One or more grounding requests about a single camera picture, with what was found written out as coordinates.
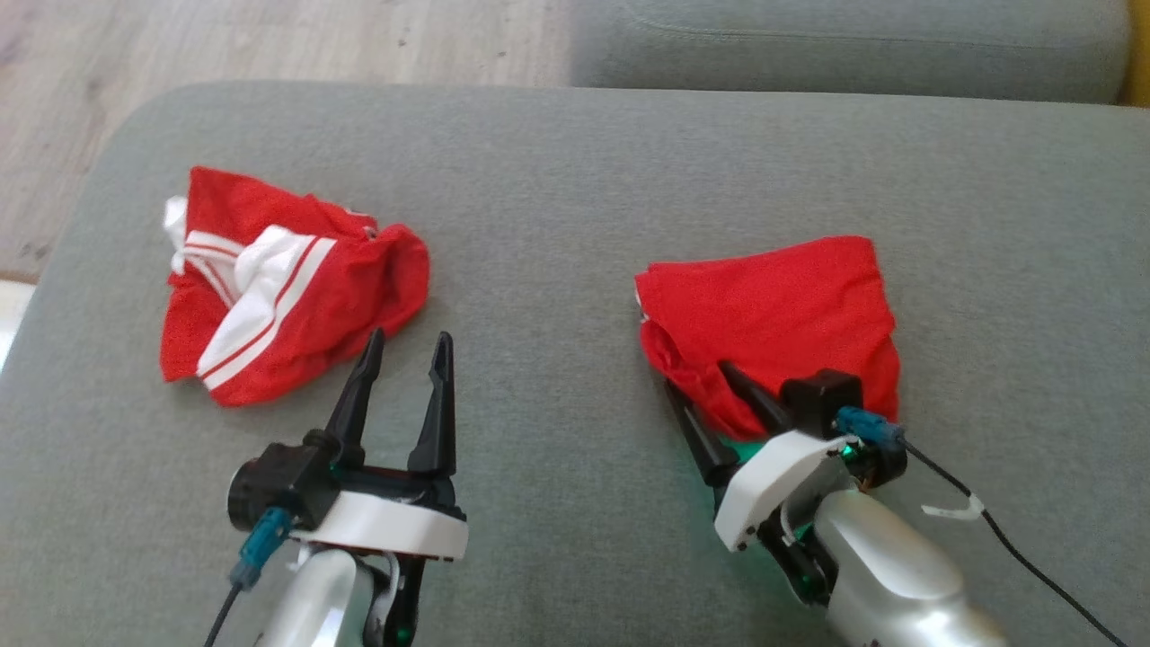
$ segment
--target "red cloth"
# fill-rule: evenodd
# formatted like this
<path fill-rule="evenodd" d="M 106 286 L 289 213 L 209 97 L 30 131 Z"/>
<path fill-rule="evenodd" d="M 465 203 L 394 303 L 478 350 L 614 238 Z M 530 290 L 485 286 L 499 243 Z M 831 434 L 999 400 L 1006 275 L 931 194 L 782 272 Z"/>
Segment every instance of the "red cloth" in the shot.
<path fill-rule="evenodd" d="M 835 369 L 862 379 L 865 407 L 898 415 L 895 316 L 867 238 L 822 238 L 764 254 L 703 262 L 657 262 L 635 277 L 647 318 L 647 360 L 741 441 L 766 430 L 730 388 L 730 361 L 779 394 L 783 382 Z"/>
<path fill-rule="evenodd" d="M 167 382 L 199 377 L 222 406 L 279 398 L 394 336 L 428 293 L 407 226 L 205 167 L 168 201 L 176 247 L 160 346 Z"/>

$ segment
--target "gray couch cushion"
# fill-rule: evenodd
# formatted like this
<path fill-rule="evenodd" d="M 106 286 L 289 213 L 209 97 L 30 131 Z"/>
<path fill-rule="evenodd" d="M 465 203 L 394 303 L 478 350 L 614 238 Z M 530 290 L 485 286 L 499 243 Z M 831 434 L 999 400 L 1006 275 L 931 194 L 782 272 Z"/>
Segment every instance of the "gray couch cushion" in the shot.
<path fill-rule="evenodd" d="M 871 236 L 919 447 L 1122 636 L 1150 634 L 1150 111 L 891 97 L 241 83 L 109 143 L 0 375 L 0 644 L 197 645 L 243 541 L 236 468 L 322 425 L 346 370 L 215 407 L 156 364 L 163 200 L 238 169 L 404 221 L 431 296 L 389 341 L 370 461 L 419 433 L 455 336 L 467 557 L 417 645 L 835 644 L 761 549 L 727 553 L 637 341 L 652 260 Z M 1019 646 L 1102 645 L 919 465 L 881 491 Z M 251 645 L 284 550 L 221 645 Z"/>
<path fill-rule="evenodd" d="M 576 85 L 1112 102 L 1126 0 L 586 0 Z"/>

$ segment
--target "robotic arm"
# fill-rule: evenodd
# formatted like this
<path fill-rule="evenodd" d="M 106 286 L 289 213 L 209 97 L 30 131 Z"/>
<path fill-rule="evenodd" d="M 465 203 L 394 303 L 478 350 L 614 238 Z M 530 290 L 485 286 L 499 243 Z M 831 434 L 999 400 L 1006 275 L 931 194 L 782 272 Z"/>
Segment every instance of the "robotic arm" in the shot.
<path fill-rule="evenodd" d="M 703 482 L 715 492 L 715 532 L 729 550 L 758 540 L 795 595 L 827 609 L 850 646 L 1005 647 L 966 599 L 963 575 L 937 546 L 866 494 L 906 470 L 906 449 L 874 433 L 858 378 L 821 371 L 783 385 L 783 403 L 735 367 L 727 383 L 774 436 L 745 463 L 668 395 Z M 856 436 L 852 432 L 862 432 Z"/>
<path fill-rule="evenodd" d="M 415 637 L 427 562 L 452 562 L 467 549 L 467 516 L 455 504 L 451 483 L 451 336 L 442 333 L 436 345 L 430 372 L 435 391 L 406 471 L 363 464 L 360 440 L 383 344 L 383 332 L 376 331 L 324 430 L 308 432 L 298 447 L 268 446 L 232 478 L 232 526 L 255 537 L 271 511 L 289 519 L 284 527 L 300 542 L 296 577 L 259 647 L 406 647 Z M 373 555 L 383 557 L 386 568 L 369 564 Z"/>

